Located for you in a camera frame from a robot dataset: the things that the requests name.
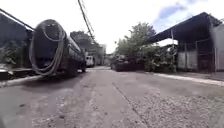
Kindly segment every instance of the debris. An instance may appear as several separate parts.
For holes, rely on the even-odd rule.
[[[48,124],[48,127],[51,128],[51,124]]]
[[[20,105],[19,105],[19,107],[24,107],[24,106],[25,106],[25,104],[20,104]]]
[[[65,118],[65,116],[64,116],[64,115],[60,115],[60,116],[59,116],[59,118],[64,119],[64,118]]]

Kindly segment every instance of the cylindrical tank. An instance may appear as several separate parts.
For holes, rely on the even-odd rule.
[[[29,56],[33,69],[41,75],[68,70],[70,63],[77,69],[85,63],[82,50],[55,20],[45,20],[35,28]]]

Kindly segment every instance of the post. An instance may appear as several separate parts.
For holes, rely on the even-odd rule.
[[[195,49],[196,49],[196,55],[197,55],[197,70],[198,70],[198,61],[199,61],[199,52],[198,52],[198,41],[195,41]]]
[[[173,37],[173,30],[171,29],[171,38],[172,38],[172,49],[174,51],[174,37]],[[176,71],[176,67],[175,67],[175,56],[173,53],[173,57],[172,57],[172,63],[173,63],[173,68],[174,68],[174,72]]]
[[[173,48],[173,50],[174,50],[173,30],[171,30],[171,38],[172,38],[172,48]]]
[[[185,70],[187,70],[187,43],[184,42]]]
[[[210,38],[210,41],[212,42],[212,44],[213,44],[213,48],[212,48],[212,53],[213,53],[213,65],[214,65],[214,67],[213,67],[213,70],[216,72],[217,71],[217,48],[216,48],[216,43],[215,43],[215,41],[214,41],[214,39],[213,39],[213,23],[212,23],[212,21],[211,21],[211,14],[209,14],[208,15],[208,20],[209,20],[209,38]]]

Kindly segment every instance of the curb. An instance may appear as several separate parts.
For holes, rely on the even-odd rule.
[[[38,80],[40,78],[42,78],[42,76],[31,76],[31,77],[19,78],[19,79],[14,79],[14,80],[2,81],[2,82],[0,82],[0,88],[16,86],[18,84]]]
[[[165,77],[170,79],[176,79],[176,80],[185,80],[185,81],[192,81],[197,83],[204,83],[204,84],[213,84],[218,86],[224,86],[223,81],[217,81],[217,80],[209,80],[209,79],[201,79],[201,78],[192,78],[192,77],[184,77],[184,76],[176,76],[176,75],[167,75],[167,74],[160,74],[160,73],[153,73],[155,76],[159,77]]]

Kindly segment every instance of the concrete road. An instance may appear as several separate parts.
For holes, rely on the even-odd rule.
[[[224,87],[89,69],[0,89],[7,128],[222,128]]]

